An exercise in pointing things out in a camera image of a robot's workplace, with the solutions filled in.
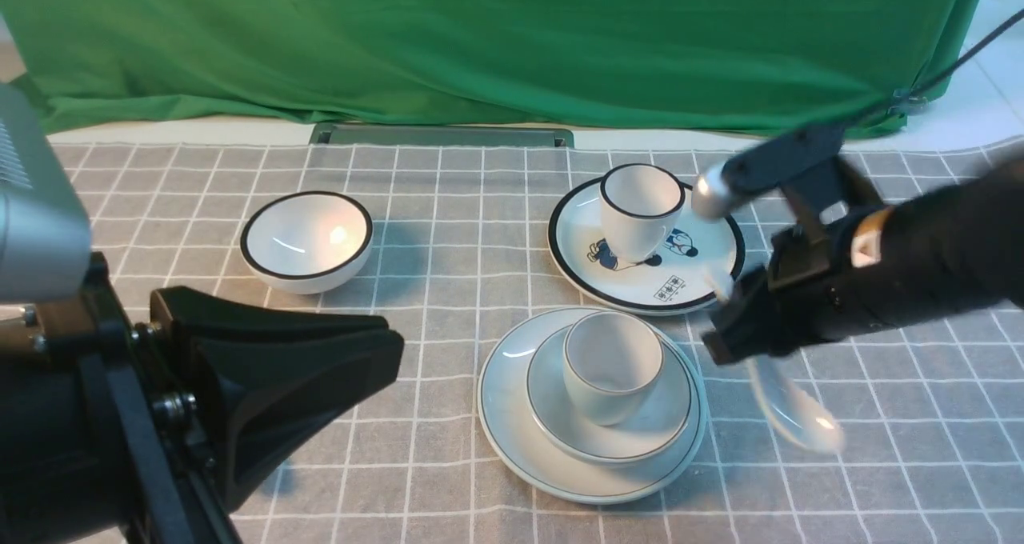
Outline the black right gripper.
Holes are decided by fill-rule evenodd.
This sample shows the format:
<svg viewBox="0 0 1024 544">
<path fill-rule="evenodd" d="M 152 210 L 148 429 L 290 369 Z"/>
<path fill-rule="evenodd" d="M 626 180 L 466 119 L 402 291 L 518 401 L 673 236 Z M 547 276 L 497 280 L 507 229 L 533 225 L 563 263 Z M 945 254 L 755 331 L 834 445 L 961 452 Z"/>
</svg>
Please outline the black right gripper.
<svg viewBox="0 0 1024 544">
<path fill-rule="evenodd" d="M 851 261 L 856 227 L 884 205 L 874 184 L 840 155 L 754 189 L 727 179 L 738 164 L 721 162 L 702 173 L 702 216 L 726 215 L 779 190 L 796 221 L 773 235 L 768 263 L 740 275 L 710 313 L 702 342 L 714 364 L 786 357 L 884 328 L 855 286 Z"/>
</svg>

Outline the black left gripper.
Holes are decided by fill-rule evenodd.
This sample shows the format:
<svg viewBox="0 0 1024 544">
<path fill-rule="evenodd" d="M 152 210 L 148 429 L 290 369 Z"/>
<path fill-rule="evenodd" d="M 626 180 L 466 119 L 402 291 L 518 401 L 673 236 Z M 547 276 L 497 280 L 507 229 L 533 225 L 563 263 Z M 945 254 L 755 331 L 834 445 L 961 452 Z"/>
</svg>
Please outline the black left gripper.
<svg viewBox="0 0 1024 544">
<path fill-rule="evenodd" d="M 102 253 L 74 295 L 2 322 L 2 540 L 238 543 L 234 511 L 300 446 L 394 384 L 406 340 L 366 313 L 268 310 L 172 286 L 150 320 L 186 392 L 153 394 L 153 339 Z M 201 440 L 174 440 L 190 416 Z"/>
</svg>

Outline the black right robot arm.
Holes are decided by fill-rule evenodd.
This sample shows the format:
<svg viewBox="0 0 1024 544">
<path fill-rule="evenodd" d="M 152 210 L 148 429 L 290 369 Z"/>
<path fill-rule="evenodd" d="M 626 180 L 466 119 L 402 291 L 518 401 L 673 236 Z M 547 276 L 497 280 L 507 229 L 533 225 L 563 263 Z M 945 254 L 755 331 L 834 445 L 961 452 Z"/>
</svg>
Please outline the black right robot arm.
<svg viewBox="0 0 1024 544">
<path fill-rule="evenodd" d="M 894 331 L 1008 301 L 1022 306 L 1022 157 L 896 205 L 861 204 L 837 221 L 772 238 L 710 313 L 717 365 Z"/>
</svg>

